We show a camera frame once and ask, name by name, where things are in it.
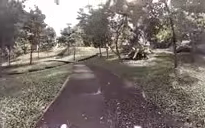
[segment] tree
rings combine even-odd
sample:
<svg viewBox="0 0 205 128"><path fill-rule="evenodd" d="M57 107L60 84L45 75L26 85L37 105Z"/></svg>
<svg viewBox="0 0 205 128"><path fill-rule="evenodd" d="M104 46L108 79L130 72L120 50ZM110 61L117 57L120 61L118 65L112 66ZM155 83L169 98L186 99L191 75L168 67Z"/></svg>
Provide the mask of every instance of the tree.
<svg viewBox="0 0 205 128"><path fill-rule="evenodd" d="M0 66L2 66L2 53L5 49L10 51L15 44L16 23L19 21L19 14L22 13L22 2L0 0Z"/></svg>
<svg viewBox="0 0 205 128"><path fill-rule="evenodd" d="M46 24L44 22L45 15L42 14L38 7L35 7L35 10L31 10L27 17L28 20L24 25L24 29L27 31L28 40L30 42L30 64L32 64L34 47L38 51L39 58L40 38Z"/></svg>
<svg viewBox="0 0 205 128"><path fill-rule="evenodd" d="M56 38L55 30L52 27L45 28L40 38L40 41L42 42L41 49L49 50L53 46L55 46L55 38Z"/></svg>

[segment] grass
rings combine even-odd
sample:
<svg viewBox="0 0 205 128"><path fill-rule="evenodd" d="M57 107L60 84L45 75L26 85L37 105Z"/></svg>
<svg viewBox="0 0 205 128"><path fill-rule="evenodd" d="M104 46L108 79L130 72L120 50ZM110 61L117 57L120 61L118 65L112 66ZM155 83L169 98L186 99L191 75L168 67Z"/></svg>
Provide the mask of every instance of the grass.
<svg viewBox="0 0 205 128"><path fill-rule="evenodd" d="M61 89L71 65L0 78L3 128L32 128Z"/></svg>
<svg viewBox="0 0 205 128"><path fill-rule="evenodd" d="M146 99L164 112L177 117L185 125L205 128L205 64L180 61L173 69L173 57L157 53L149 60L124 61L116 57L91 59L94 64L136 83Z"/></svg>

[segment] path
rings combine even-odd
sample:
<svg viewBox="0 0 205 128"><path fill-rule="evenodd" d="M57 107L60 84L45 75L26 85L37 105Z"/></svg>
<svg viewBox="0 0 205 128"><path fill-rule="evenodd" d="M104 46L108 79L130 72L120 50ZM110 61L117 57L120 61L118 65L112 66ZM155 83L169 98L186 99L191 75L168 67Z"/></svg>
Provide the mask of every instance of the path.
<svg viewBox="0 0 205 128"><path fill-rule="evenodd" d="M146 102L132 84L111 72L78 64L60 96L49 107L37 128L168 128L180 127Z"/></svg>

